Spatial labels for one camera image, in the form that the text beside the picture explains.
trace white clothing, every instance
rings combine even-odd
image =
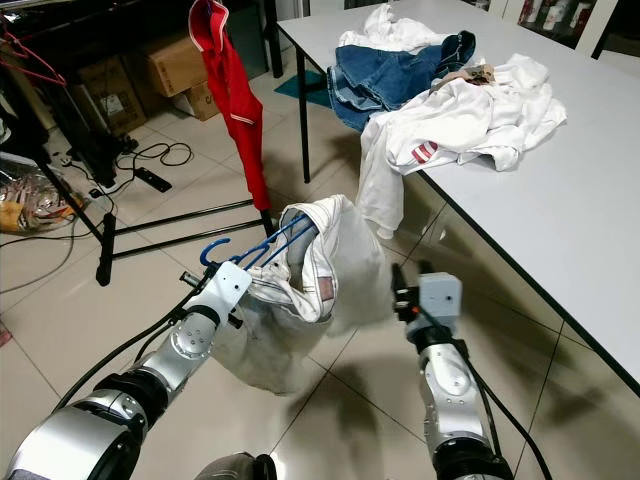
[[[241,381],[277,394],[306,383],[302,360],[331,327],[352,327],[393,317],[391,272],[382,247],[344,195],[288,206],[280,225],[305,213],[287,230],[291,238],[309,230],[263,268],[236,313],[240,329],[227,325],[212,356]],[[288,238],[280,235],[275,249]]]
[[[400,110],[372,116],[361,137],[356,205],[380,226],[378,235],[389,238],[402,221],[401,175],[480,155],[506,170],[560,125],[566,110],[552,97],[547,77],[546,67],[515,54],[495,68],[495,83],[455,79]]]
[[[344,32],[338,46],[358,45],[389,52],[417,53],[429,45],[440,45],[449,35],[435,33],[424,24],[410,18],[396,19],[391,5],[376,8],[364,22],[362,33]]]

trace red jacket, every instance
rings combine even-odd
[[[242,61],[224,31],[228,16],[221,4],[196,0],[189,11],[189,33],[202,52],[209,90],[238,147],[253,204],[266,210],[271,203],[262,176],[262,104],[251,93]]]

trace tile floor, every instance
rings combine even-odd
[[[289,65],[284,79],[291,74]],[[252,81],[265,107],[264,162],[274,213],[289,203],[333,193],[353,199],[358,137],[331,111],[310,105],[313,181],[305,185],[297,101],[273,92],[281,81],[269,74]],[[132,135],[141,148],[157,142],[186,142],[195,156],[179,168],[149,161],[149,167],[173,188],[160,194],[134,182],[117,195],[122,224],[247,196],[239,158],[220,117],[200,123],[165,112]],[[50,149],[65,152],[64,139],[54,135]],[[174,152],[172,161],[179,161],[183,154]],[[81,172],[64,172],[81,190],[89,188]],[[126,179],[126,173],[119,179]],[[389,262],[402,263],[408,274],[415,274],[417,260],[432,258],[437,266],[446,266],[463,278],[466,293],[460,333],[478,370],[520,422],[531,428],[556,478],[638,478],[638,399],[568,326],[541,310],[540,300],[511,280],[513,272],[505,266],[473,267],[467,275],[469,265],[492,255],[490,249],[463,226],[457,228],[457,220],[443,210],[442,200],[418,177],[407,178],[406,184],[405,220],[396,238],[384,244]],[[95,202],[88,213],[100,219],[105,206]],[[255,211],[247,208],[215,219],[145,230],[121,237],[117,248],[254,216]],[[79,225],[76,233],[85,231]],[[457,238],[450,233],[456,231]],[[49,235],[68,232],[65,227]],[[253,228],[230,237],[231,245],[221,249],[220,255],[255,244],[262,239],[262,230]],[[2,242],[12,238],[2,235]],[[118,260],[111,285],[101,288],[94,280],[98,244],[91,236],[83,237],[54,275],[0,295],[2,322],[14,336],[0,349],[0,469],[88,366],[156,321],[185,293],[178,276],[185,269],[199,271],[198,253],[206,243]],[[54,267],[68,241],[25,242],[7,248],[11,250],[0,252],[3,289]],[[487,282],[497,278],[503,281]],[[122,354],[103,374],[125,368],[134,353]],[[247,387],[212,360],[150,433],[134,478],[193,478],[213,458],[239,450],[270,452],[282,479],[435,478],[421,434],[423,405],[415,362],[412,347],[403,340],[402,326],[393,323],[324,339],[305,360],[308,387],[293,397]],[[516,431],[501,415],[497,423],[517,479],[541,478]]]

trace blue jeans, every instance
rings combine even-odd
[[[336,49],[337,65],[329,68],[329,98],[336,115],[348,126],[364,130],[374,112],[398,110],[442,78],[459,70],[475,51],[467,31],[447,37],[442,45],[418,54],[387,52],[345,45]]]

